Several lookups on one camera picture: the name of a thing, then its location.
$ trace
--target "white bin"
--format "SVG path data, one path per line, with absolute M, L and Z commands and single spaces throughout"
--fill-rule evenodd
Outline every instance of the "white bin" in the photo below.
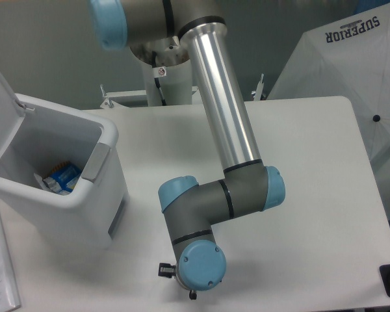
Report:
M 128 196 L 117 139 L 110 120 L 15 95 L 0 74 L 0 198 L 40 231 L 109 246 Z M 83 170 L 73 192 L 42 190 L 33 174 L 44 177 L 64 161 Z

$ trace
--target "white table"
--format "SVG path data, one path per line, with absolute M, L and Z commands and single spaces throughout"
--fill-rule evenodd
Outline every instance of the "white table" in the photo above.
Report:
M 378 267 L 390 230 L 351 104 L 342 97 L 246 104 L 280 206 L 213 227 L 223 282 L 191 302 L 157 276 L 174 255 L 157 197 L 177 176 L 223 178 L 202 106 L 95 110 L 118 126 L 131 200 L 106 250 L 60 247 L 1 202 L 21 311 L 322 311 L 390 305 Z

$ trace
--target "gray wall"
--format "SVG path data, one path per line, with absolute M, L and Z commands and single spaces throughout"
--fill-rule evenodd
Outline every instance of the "gray wall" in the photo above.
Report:
M 357 0 L 218 0 L 245 99 L 260 74 L 270 90 L 304 31 L 351 15 Z M 0 1 L 0 70 L 15 92 L 80 109 L 107 92 L 143 89 L 129 50 L 106 52 L 86 0 Z

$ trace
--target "silver cylinder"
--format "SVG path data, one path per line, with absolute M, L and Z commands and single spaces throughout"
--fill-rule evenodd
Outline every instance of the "silver cylinder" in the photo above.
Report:
M 223 169 L 260 159 L 253 130 L 234 69 L 228 56 L 221 23 L 197 26 L 181 39 L 192 69 Z

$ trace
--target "black knob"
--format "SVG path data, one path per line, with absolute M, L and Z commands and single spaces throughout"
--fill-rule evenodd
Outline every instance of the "black knob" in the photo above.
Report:
M 176 276 L 176 266 L 170 263 L 159 263 L 157 275 L 163 278 L 172 278 L 172 276 Z
M 189 291 L 189 299 L 196 300 L 196 291 Z

